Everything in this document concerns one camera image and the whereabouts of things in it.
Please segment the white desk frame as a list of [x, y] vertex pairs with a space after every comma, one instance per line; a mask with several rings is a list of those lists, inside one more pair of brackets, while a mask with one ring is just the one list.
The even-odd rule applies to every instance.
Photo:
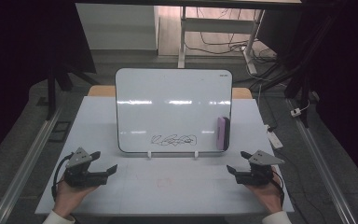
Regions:
[[240, 47], [240, 52], [246, 62], [246, 67], [250, 75], [256, 75], [254, 60], [251, 57], [251, 51], [256, 39], [259, 25], [263, 18], [264, 11], [262, 9], [254, 10], [254, 18], [250, 21], [240, 19], [212, 19], [212, 18], [192, 18], [186, 15], [186, 7], [181, 7], [180, 14], [180, 45], [178, 52], [178, 67], [184, 68], [186, 61], [186, 33], [216, 33], [216, 34], [242, 34], [248, 35], [244, 47]]

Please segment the aluminium rail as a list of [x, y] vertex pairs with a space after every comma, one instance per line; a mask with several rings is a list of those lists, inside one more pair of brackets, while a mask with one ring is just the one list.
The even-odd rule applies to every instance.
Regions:
[[49, 119], [44, 121], [19, 170], [9, 184], [6, 193], [0, 201], [0, 224], [6, 224], [17, 200], [20, 198], [21, 192], [25, 187], [31, 172], [35, 167], [35, 163], [48, 141], [48, 136], [51, 134], [61, 113], [62, 106], [59, 105]]
[[307, 145], [307, 149], [309, 150], [315, 167], [318, 170], [318, 173], [324, 182], [324, 186], [331, 197], [341, 222], [343, 224], [357, 224], [356, 218], [350, 209], [341, 188], [337, 184], [336, 179], [328, 167], [328, 164], [324, 159], [324, 156], [322, 155], [322, 152], [320, 151], [313, 135], [311, 134], [310, 129], [304, 125], [303, 121], [299, 117], [293, 117], [293, 120], [296, 122], [296, 126]]

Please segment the white whiteboard with scribble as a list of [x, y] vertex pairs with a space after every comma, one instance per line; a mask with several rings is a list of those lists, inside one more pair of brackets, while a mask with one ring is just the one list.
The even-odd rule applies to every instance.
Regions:
[[117, 140], [126, 153], [216, 153], [217, 120], [231, 122], [228, 70], [122, 68]]

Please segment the black floor socket plate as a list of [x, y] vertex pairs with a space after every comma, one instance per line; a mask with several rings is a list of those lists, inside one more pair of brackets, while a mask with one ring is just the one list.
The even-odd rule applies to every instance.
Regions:
[[71, 130], [71, 121], [57, 121], [51, 131], [48, 141], [53, 143], [64, 143]]

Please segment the black tripod stand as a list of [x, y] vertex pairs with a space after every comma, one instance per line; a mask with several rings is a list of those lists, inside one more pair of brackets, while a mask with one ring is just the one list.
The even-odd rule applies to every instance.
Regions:
[[48, 70], [48, 115], [47, 120], [52, 120], [53, 115], [56, 113], [56, 86], [58, 83], [62, 91], [70, 91], [73, 88], [73, 82], [69, 78], [70, 74], [84, 80], [90, 85], [99, 85], [99, 82], [82, 72], [80, 69], [75, 68], [69, 63], [55, 63]]

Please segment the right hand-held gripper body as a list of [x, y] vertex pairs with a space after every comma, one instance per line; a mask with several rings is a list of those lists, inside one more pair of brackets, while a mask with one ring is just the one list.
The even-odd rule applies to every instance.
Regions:
[[250, 164], [248, 172], [238, 172], [235, 175], [238, 184], [250, 186], [267, 185], [273, 178], [272, 166], [283, 164], [284, 160], [268, 154], [262, 150], [257, 150], [253, 156], [247, 160]]

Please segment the black metal stand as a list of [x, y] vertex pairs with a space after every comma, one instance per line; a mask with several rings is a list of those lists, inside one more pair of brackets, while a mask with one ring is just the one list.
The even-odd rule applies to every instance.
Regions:
[[268, 90], [289, 80], [284, 96], [293, 99], [301, 92], [300, 112], [296, 112], [308, 128], [308, 106], [312, 60], [331, 28], [333, 19], [324, 13], [266, 10], [256, 37], [277, 53], [278, 65], [285, 73], [273, 78]]

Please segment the purple whiteboard eraser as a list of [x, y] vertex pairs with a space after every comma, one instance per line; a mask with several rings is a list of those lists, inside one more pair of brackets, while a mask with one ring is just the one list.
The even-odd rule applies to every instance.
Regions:
[[218, 150], [226, 151], [229, 147], [230, 120], [227, 117], [220, 117], [217, 120], [217, 139]]

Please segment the dark curtain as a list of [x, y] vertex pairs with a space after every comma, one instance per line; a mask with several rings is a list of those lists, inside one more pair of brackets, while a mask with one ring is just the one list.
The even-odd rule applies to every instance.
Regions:
[[[339, 1], [342, 8], [312, 57], [310, 88], [319, 96], [321, 120], [358, 167], [358, 0]], [[315, 9], [268, 10], [258, 39], [294, 68], [325, 17]]]
[[51, 74], [96, 71], [76, 0], [0, 0], [0, 144]]

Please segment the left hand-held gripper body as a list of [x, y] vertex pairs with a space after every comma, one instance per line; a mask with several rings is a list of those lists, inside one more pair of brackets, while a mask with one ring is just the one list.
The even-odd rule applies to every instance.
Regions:
[[105, 185], [108, 175], [106, 172], [91, 173], [89, 168], [92, 162], [90, 154], [83, 147], [79, 147], [65, 165], [65, 182], [72, 188], [90, 188]]

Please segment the white power strip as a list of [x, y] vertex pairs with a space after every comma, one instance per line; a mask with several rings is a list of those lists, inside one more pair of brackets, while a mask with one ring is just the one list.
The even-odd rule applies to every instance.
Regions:
[[269, 125], [266, 125], [266, 134], [267, 134], [268, 140], [270, 141], [270, 143], [272, 144], [272, 147], [274, 149], [278, 149], [278, 148], [283, 147], [282, 142], [277, 137], [275, 132], [273, 132], [273, 129]]

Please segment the person's right hand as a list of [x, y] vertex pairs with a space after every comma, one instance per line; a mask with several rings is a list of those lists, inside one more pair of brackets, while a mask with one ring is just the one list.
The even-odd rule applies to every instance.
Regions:
[[246, 185], [257, 198], [257, 200], [265, 207], [270, 214], [275, 214], [282, 211], [282, 199], [281, 199], [281, 180], [276, 174], [276, 169], [273, 170], [273, 182], [264, 186], [250, 186]]

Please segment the person's left hand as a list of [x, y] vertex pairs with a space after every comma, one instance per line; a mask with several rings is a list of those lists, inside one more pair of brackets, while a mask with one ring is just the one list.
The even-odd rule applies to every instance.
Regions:
[[96, 189], [97, 187], [72, 188], [65, 182], [64, 177], [62, 177], [58, 183], [53, 211], [60, 217], [68, 218], [86, 196]]

